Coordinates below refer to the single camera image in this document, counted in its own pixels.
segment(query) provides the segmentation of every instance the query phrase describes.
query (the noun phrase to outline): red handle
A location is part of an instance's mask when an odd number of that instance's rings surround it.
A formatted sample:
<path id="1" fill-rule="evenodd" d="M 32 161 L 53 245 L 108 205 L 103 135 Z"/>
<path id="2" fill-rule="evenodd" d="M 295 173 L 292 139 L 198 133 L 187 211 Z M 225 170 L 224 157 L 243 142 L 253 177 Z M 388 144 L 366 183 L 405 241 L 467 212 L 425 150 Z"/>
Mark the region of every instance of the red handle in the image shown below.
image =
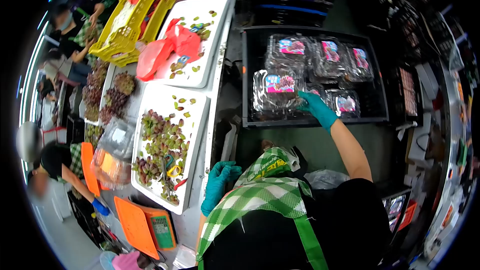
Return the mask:
<path id="1" fill-rule="evenodd" d="M 188 179 L 188 178 L 185 178 L 185 179 L 182 180 L 181 182 L 177 183 L 177 184 L 173 187 L 173 189 L 174 189 L 175 191 L 177 191 L 177 189 L 178 189 L 181 185 L 183 185 L 183 184 L 187 181 L 187 179 Z"/>

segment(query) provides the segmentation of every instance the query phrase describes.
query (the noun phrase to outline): packaged grapes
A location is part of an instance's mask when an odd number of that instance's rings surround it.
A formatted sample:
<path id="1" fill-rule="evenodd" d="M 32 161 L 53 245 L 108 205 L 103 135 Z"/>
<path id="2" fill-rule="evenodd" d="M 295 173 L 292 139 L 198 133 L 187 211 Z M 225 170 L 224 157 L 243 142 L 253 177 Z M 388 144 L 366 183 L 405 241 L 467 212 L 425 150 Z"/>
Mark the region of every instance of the packaged grapes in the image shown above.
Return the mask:
<path id="1" fill-rule="evenodd" d="M 374 73 L 367 52 L 360 46 L 346 47 L 349 66 L 346 68 L 345 80 L 351 82 L 373 81 Z"/>
<path id="2" fill-rule="evenodd" d="M 360 117 L 360 104 L 357 92 L 353 90 L 328 89 L 325 91 L 326 104 L 340 118 Z"/>
<path id="3" fill-rule="evenodd" d="M 107 188 L 123 189 L 130 183 L 135 126 L 112 118 L 98 142 L 90 169 Z"/>
<path id="4" fill-rule="evenodd" d="M 311 50 L 312 42 L 307 37 L 274 34 L 268 40 L 267 60 L 273 65 L 306 64 L 312 57 Z"/>
<path id="5" fill-rule="evenodd" d="M 271 65 L 253 74 L 253 108 L 258 112 L 295 109 L 301 102 L 298 91 L 305 90 L 304 65 Z"/>
<path id="6" fill-rule="evenodd" d="M 344 45 L 337 38 L 323 37 L 316 46 L 316 66 L 313 74 L 321 79 L 344 76 L 348 61 Z"/>

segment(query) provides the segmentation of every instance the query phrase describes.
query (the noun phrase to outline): white tray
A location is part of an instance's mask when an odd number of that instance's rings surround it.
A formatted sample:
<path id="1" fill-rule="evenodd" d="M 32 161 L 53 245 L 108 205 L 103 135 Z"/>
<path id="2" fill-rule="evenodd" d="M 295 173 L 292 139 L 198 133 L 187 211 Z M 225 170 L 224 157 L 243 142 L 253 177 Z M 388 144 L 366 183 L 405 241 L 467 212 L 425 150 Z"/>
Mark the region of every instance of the white tray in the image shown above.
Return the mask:
<path id="1" fill-rule="evenodd" d="M 210 37 L 200 43 L 200 51 L 205 52 L 203 57 L 196 60 L 193 63 L 188 63 L 182 70 L 186 74 L 176 75 L 175 78 L 170 79 L 172 72 L 170 71 L 170 65 L 176 63 L 180 58 L 176 53 L 172 53 L 170 57 L 165 62 L 165 74 L 160 76 L 160 73 L 163 73 L 163 70 L 158 71 L 154 79 L 161 81 L 165 85 L 178 86 L 178 87 L 190 87 L 190 88 L 203 88 L 206 86 L 208 81 L 208 75 L 210 74 L 210 69 L 212 68 L 212 61 L 214 55 L 216 55 L 216 50 L 211 50 L 216 48 L 216 44 L 219 41 L 220 33 L 217 33 L 219 27 L 222 27 L 223 21 L 225 21 L 225 5 L 227 0 L 185 0 L 176 3 L 172 10 L 170 11 L 166 21 L 164 22 L 162 28 L 160 29 L 160 34 L 158 39 L 165 38 L 165 32 L 167 31 L 167 26 L 172 19 L 184 17 L 185 20 L 180 20 L 177 24 L 185 22 L 185 27 L 190 28 L 192 24 L 198 23 L 209 23 L 213 20 L 213 25 L 206 27 L 207 30 L 210 30 Z M 212 17 L 208 12 L 215 11 L 217 15 Z M 198 72 L 192 71 L 192 67 L 200 66 Z"/>
<path id="2" fill-rule="evenodd" d="M 187 101 L 185 103 L 179 103 L 178 105 L 183 106 L 185 109 L 183 111 L 177 111 L 174 102 L 181 98 L 185 98 Z M 195 104 L 190 103 L 190 99 L 192 98 L 196 100 Z M 175 118 L 171 119 L 172 123 L 178 124 L 178 121 L 183 119 L 185 124 L 181 128 L 182 134 L 186 137 L 185 142 L 190 141 L 187 160 L 185 161 L 183 168 L 183 177 L 178 176 L 177 178 L 181 180 L 188 178 L 188 180 L 175 192 L 180 201 L 177 206 L 160 196 L 160 194 L 162 194 L 162 184 L 159 181 L 152 181 L 152 185 L 147 187 L 139 182 L 138 173 L 132 171 L 131 184 L 135 189 L 139 190 L 151 200 L 178 215 L 181 215 L 188 207 L 197 153 L 202 139 L 203 127 L 208 115 L 209 104 L 210 99 L 202 93 L 178 87 L 165 86 L 159 81 L 149 82 L 145 87 L 143 98 L 141 99 L 140 110 L 138 111 L 139 117 L 135 128 L 132 163 L 135 162 L 137 156 L 140 156 L 140 152 L 143 152 L 144 158 L 147 158 L 148 156 L 145 146 L 150 141 L 142 141 L 142 134 L 144 131 L 142 115 L 150 109 L 153 109 L 154 112 L 157 112 L 157 114 L 164 118 L 175 113 Z M 183 113 L 185 112 L 189 112 L 191 117 L 185 118 L 183 116 Z"/>
<path id="3" fill-rule="evenodd" d="M 105 94 L 107 93 L 107 90 L 110 89 L 110 86 L 112 85 L 113 82 L 113 74 L 115 72 L 115 65 L 110 63 L 108 65 L 108 69 L 106 70 L 106 76 L 105 76 L 105 82 L 103 83 L 103 89 L 102 89 L 102 97 L 100 98 L 100 105 L 98 106 L 98 112 L 100 113 L 100 110 L 102 107 L 105 105 Z M 92 124 L 95 126 L 104 126 L 102 120 L 100 120 L 100 117 L 96 121 L 90 121 L 87 118 L 83 119 L 85 123 Z"/>

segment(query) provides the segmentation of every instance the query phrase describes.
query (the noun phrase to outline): blue rubber glove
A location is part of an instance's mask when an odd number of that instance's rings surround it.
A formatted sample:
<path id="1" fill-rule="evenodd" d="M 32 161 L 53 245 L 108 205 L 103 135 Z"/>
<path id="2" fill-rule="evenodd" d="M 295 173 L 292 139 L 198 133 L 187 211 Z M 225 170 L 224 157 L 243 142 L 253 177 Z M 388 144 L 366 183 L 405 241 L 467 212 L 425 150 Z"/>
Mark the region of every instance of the blue rubber glove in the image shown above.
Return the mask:
<path id="1" fill-rule="evenodd" d="M 201 204 L 201 212 L 208 217 L 224 196 L 225 183 L 236 180 L 242 174 L 240 166 L 234 166 L 235 161 L 219 161 L 208 174 L 205 199 Z"/>
<path id="2" fill-rule="evenodd" d="M 298 106 L 297 109 L 304 112 L 310 112 L 315 118 L 317 118 L 321 126 L 330 133 L 330 127 L 338 118 L 337 114 L 330 110 L 317 94 L 298 91 L 298 96 L 306 100 L 306 102 Z"/>
<path id="3" fill-rule="evenodd" d="M 109 215 L 109 213 L 110 213 L 109 208 L 108 208 L 108 207 L 105 207 L 103 204 L 101 204 L 100 201 L 98 201 L 96 198 L 93 199 L 92 205 L 93 205 L 93 207 L 96 208 L 96 210 L 97 210 L 100 214 L 102 214 L 102 215 L 104 215 L 104 216 L 108 216 L 108 215 Z"/>

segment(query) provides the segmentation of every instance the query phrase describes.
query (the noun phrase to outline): fruit label sticker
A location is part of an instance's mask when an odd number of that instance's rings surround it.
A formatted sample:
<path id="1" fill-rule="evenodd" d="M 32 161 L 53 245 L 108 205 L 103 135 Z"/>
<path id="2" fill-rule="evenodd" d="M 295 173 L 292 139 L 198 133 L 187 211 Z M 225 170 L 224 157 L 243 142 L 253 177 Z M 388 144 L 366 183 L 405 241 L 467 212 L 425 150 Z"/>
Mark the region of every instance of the fruit label sticker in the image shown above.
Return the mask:
<path id="1" fill-rule="evenodd" d="M 354 112 L 355 111 L 355 100 L 348 97 L 338 96 L 336 98 L 336 109 L 340 112 Z"/>
<path id="2" fill-rule="evenodd" d="M 340 60 L 340 56 L 337 53 L 339 50 L 337 44 L 332 41 L 321 41 L 321 45 L 323 47 L 323 52 L 327 58 L 327 61 L 330 62 L 338 62 Z"/>
<path id="3" fill-rule="evenodd" d="M 294 92 L 295 80 L 288 75 L 267 75 L 265 77 L 267 93 Z"/>
<path id="4" fill-rule="evenodd" d="M 368 69 L 367 54 L 360 48 L 353 48 L 353 54 L 357 60 L 357 67 Z"/>
<path id="5" fill-rule="evenodd" d="M 305 45 L 300 41 L 292 42 L 289 39 L 281 39 L 278 41 L 280 52 L 285 54 L 305 54 Z"/>

